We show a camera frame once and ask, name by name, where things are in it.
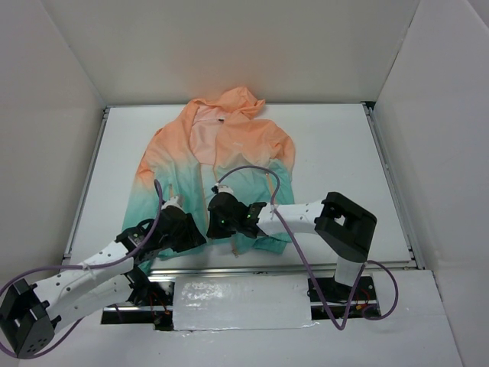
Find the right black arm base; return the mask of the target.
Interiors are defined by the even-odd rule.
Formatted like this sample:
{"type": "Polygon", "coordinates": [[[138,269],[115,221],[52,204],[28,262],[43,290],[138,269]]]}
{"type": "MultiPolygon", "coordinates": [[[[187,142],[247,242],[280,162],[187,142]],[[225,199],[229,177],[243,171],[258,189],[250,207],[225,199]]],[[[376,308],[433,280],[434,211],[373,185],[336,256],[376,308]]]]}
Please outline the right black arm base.
{"type": "MultiPolygon", "coordinates": [[[[340,323],[340,319],[343,318],[345,313],[351,288],[335,282],[333,277],[317,278],[317,282],[333,316],[340,323]]],[[[328,320],[329,315],[326,313],[318,291],[311,279],[308,280],[308,287],[307,295],[310,300],[312,320],[328,320]]],[[[367,318],[375,318],[381,315],[371,276],[361,277],[352,298],[348,319],[362,318],[363,313],[367,318]]]]}

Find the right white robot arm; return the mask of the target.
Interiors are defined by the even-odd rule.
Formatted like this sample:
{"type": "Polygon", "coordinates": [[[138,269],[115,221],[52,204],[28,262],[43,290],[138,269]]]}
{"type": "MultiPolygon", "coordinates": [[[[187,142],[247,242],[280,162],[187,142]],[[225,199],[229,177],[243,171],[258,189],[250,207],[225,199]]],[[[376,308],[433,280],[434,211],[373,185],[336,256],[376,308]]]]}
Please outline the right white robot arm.
{"type": "Polygon", "coordinates": [[[281,233],[318,235],[338,256],[332,289],[349,299],[359,289],[358,274],[367,262],[377,217],[338,192],[324,200],[305,204],[250,205],[234,195],[217,193],[210,201],[211,239],[226,239],[236,233],[249,239],[272,239],[281,233]]]}

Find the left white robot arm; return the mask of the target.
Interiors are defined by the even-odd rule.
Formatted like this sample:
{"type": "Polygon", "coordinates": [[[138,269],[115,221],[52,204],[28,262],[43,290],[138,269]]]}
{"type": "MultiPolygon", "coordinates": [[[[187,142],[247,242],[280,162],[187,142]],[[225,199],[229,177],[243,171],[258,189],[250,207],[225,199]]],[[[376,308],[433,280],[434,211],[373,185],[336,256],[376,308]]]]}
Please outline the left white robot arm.
{"type": "Polygon", "coordinates": [[[31,359],[64,327],[104,307],[129,302],[146,306],[165,292],[141,264],[170,249],[184,252],[206,242],[191,214],[175,206],[125,229],[79,265],[34,284],[19,278],[1,304],[1,330],[13,356],[31,359]]]}

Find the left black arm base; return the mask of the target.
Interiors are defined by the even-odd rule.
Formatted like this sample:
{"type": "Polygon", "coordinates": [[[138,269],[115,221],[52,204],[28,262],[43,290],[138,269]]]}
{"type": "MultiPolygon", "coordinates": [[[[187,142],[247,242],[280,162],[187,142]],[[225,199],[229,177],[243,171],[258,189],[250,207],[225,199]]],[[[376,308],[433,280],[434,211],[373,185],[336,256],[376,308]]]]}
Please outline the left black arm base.
{"type": "Polygon", "coordinates": [[[136,307],[149,307],[151,321],[157,330],[173,329],[173,283],[162,287],[152,282],[140,269],[134,268],[125,274],[131,289],[127,302],[136,307]]]}

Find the orange and teal hooded jacket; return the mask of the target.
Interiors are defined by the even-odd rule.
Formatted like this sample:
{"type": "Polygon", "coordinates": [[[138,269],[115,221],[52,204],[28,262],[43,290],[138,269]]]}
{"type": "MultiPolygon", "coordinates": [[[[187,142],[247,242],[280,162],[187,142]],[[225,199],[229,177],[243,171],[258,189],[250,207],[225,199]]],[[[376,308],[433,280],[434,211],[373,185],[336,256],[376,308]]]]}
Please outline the orange and teal hooded jacket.
{"type": "Polygon", "coordinates": [[[166,199],[183,197],[201,233],[207,231],[212,185],[231,187],[247,205],[294,202],[293,139],[269,119],[260,118],[265,102],[245,87],[219,98],[193,99],[157,130],[136,170],[122,227],[154,217],[158,180],[166,199]]]}

